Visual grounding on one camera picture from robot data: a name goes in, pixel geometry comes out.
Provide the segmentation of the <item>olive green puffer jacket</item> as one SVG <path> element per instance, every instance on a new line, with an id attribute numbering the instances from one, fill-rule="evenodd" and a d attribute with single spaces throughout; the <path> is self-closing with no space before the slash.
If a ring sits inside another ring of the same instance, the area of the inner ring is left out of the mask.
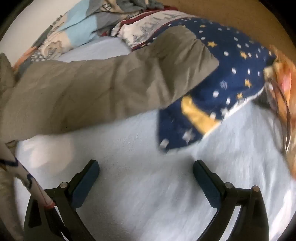
<path id="1" fill-rule="evenodd" d="M 45 208 L 54 206 L 11 152 L 13 142 L 75 131 L 166 108 L 208 77 L 219 61 L 186 27 L 170 27 L 150 45 L 105 60 L 46 60 L 16 78 L 1 54 L 1 221 L 23 240 L 14 178 Z"/>

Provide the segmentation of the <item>light blue cloud bedsheet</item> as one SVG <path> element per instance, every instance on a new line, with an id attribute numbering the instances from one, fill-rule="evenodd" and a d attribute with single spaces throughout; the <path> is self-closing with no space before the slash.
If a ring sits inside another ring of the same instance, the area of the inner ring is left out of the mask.
<path id="1" fill-rule="evenodd" d="M 275 240 L 295 213 L 295 182 L 278 151 L 272 114 L 248 101 L 200 141 L 164 151 L 159 111 L 18 141 L 16 156 L 44 188 L 89 159 L 101 173 L 79 214 L 98 240 L 193 240 L 214 215 L 193 177 L 202 159 L 236 187 L 257 185 Z"/>

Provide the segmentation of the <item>orange plush toy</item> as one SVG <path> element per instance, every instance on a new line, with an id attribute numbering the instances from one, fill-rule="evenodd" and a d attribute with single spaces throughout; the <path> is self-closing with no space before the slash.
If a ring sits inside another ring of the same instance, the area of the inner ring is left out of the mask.
<path id="1" fill-rule="evenodd" d="M 284 126 L 282 152 L 295 178 L 295 63 L 274 45 L 270 46 L 270 53 L 275 55 L 275 60 L 264 68 L 266 92 Z"/>

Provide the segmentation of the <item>navy star pattern pillow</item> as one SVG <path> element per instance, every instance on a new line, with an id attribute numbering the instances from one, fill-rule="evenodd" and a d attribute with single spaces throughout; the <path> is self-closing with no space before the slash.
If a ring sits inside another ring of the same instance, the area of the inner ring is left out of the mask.
<path id="1" fill-rule="evenodd" d="M 275 56 L 243 32 L 208 21 L 182 18 L 160 32 L 181 25 L 191 30 L 219 61 L 218 68 L 200 84 L 159 111 L 159 146 L 164 151 L 200 141 L 220 123 L 262 93 L 263 70 Z"/>

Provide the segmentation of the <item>patchwork cartoon blanket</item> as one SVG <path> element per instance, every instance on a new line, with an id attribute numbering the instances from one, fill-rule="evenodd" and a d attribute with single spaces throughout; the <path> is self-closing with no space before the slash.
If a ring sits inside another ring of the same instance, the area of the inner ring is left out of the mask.
<path id="1" fill-rule="evenodd" d="M 41 34 L 13 70 L 20 73 L 33 62 L 57 59 L 150 9 L 164 9 L 164 5 L 158 1 L 79 1 Z"/>

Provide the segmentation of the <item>white red printed pillow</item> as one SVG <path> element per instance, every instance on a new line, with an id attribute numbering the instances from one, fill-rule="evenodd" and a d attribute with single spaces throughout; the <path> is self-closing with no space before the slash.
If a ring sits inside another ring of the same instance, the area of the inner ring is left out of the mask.
<path id="1" fill-rule="evenodd" d="M 175 20 L 188 20 L 193 15 L 176 10 L 148 11 L 122 20 L 111 30 L 110 36 L 117 37 L 131 49 L 144 47 L 153 34 Z"/>

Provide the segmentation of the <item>brown wooden headboard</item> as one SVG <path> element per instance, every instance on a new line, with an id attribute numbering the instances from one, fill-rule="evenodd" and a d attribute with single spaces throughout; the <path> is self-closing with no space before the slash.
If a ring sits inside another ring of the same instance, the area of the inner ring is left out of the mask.
<path id="1" fill-rule="evenodd" d="M 162 1 L 179 11 L 237 28 L 266 47 L 276 46 L 295 61 L 295 46 L 278 19 L 259 1 Z"/>

